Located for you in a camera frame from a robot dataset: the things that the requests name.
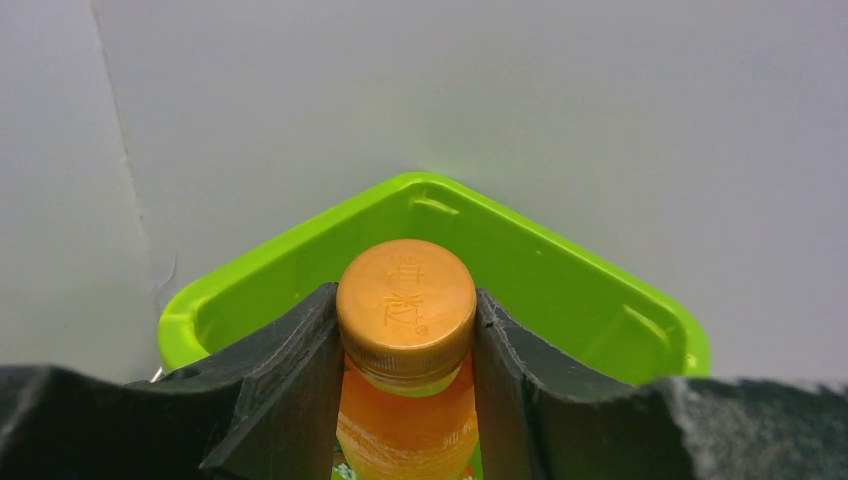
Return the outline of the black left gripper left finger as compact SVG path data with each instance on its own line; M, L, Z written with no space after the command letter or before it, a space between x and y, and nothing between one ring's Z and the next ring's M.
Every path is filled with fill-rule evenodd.
M328 479L343 352L336 287L162 379L1 369L5 479Z

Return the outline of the small orange juice bottle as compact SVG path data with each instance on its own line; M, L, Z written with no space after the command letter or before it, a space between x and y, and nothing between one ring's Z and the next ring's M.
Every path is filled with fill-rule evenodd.
M468 269L435 243L387 241L346 268L336 436L356 478L473 478L476 308Z

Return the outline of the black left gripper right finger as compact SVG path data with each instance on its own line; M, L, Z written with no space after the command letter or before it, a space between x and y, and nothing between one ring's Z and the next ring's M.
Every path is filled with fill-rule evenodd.
M662 377L629 385L477 292L472 348L487 479L843 479L847 386Z

